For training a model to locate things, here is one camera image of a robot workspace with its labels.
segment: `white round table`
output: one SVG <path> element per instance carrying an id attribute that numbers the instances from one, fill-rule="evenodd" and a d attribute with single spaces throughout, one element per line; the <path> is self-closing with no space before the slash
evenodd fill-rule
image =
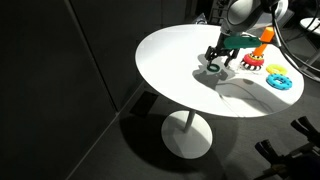
<path id="1" fill-rule="evenodd" d="M 224 67 L 226 57 L 213 61 L 221 70 L 206 69 L 204 54 L 216 46 L 219 26 L 180 25 L 147 36 L 136 50 L 136 65 L 143 78 L 159 93 L 190 108 L 169 115 L 162 125 L 162 139 L 179 157 L 193 159 L 204 155 L 212 144 L 208 123 L 196 111 L 228 117 L 259 117 L 282 111 L 301 96 L 304 80 L 273 45 L 264 51 L 260 71 L 242 69 L 240 61 L 254 49 L 241 49 Z M 289 90 L 271 87 L 265 70 L 269 64 L 286 67 L 293 86 Z"/>
<path id="2" fill-rule="evenodd" d="M 304 18 L 300 21 L 300 25 L 303 28 L 306 28 L 307 26 L 309 26 L 309 24 L 311 23 L 313 18 Z M 312 31 L 314 28 L 316 28 L 319 25 L 320 21 L 318 18 L 316 18 L 313 23 L 311 24 L 311 26 L 308 28 L 308 31 Z M 316 35 L 320 35 L 320 27 L 318 27 L 316 30 L 313 31 L 314 34 Z"/>

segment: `table top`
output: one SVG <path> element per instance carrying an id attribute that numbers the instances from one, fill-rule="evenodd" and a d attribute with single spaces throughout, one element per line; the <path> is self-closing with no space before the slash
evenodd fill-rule
<path id="1" fill-rule="evenodd" d="M 304 18 L 300 21 L 300 25 L 303 27 L 303 28 L 306 28 L 312 21 L 313 18 Z M 316 18 L 312 25 L 308 28 L 308 31 L 311 31 L 313 30 L 316 26 L 318 26 L 320 23 L 319 19 Z M 314 34 L 317 34 L 317 35 L 320 35 L 320 27 L 318 27 L 316 30 L 313 31 Z"/>
<path id="2" fill-rule="evenodd" d="M 265 63 L 260 71 L 241 68 L 240 61 L 254 49 L 241 49 L 224 67 L 226 57 L 213 63 L 218 73 L 206 69 L 204 54 L 216 46 L 219 26 L 179 25 L 147 36 L 136 50 L 136 65 L 143 78 L 159 93 L 186 107 L 228 117 L 259 117 L 282 111 L 302 95 L 304 80 L 273 45 L 264 51 Z M 284 66 L 292 82 L 289 90 L 271 87 L 266 78 L 269 64 Z"/>

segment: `table pedestal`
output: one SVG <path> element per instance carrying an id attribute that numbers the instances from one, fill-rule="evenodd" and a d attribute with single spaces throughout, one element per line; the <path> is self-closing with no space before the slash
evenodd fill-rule
<path id="1" fill-rule="evenodd" d="M 212 144 L 210 126 L 195 112 L 195 110 L 174 112 L 162 124 L 161 134 L 165 145 L 181 158 L 201 157 Z"/>

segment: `gray floor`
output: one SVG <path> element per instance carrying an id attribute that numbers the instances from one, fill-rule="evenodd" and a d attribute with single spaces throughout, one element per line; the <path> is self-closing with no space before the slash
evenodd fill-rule
<path id="1" fill-rule="evenodd" d="M 287 36 L 296 33 L 286 32 Z M 292 41 L 290 47 L 301 57 L 309 57 L 314 47 L 306 39 Z M 305 79 L 300 100 L 290 108 L 260 118 L 228 118 L 199 113 L 213 133 L 211 149 L 203 157 L 185 160 L 174 156 L 162 142 L 160 129 L 165 117 L 187 110 L 159 96 L 146 118 L 129 111 L 143 91 L 156 93 L 144 83 L 126 109 L 104 133 L 96 146 L 76 169 L 71 180 L 247 180 L 261 175 L 268 162 L 255 150 L 255 143 L 269 139 L 279 154 L 305 144 L 306 138 L 290 123 L 307 116 L 320 130 L 320 84 Z"/>

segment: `blue ring toy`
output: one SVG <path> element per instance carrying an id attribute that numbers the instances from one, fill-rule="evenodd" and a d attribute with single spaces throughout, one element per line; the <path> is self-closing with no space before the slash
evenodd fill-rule
<path id="1" fill-rule="evenodd" d="M 267 82 L 270 86 L 280 90 L 288 90 L 292 87 L 292 81 L 281 74 L 270 74 L 267 77 Z"/>

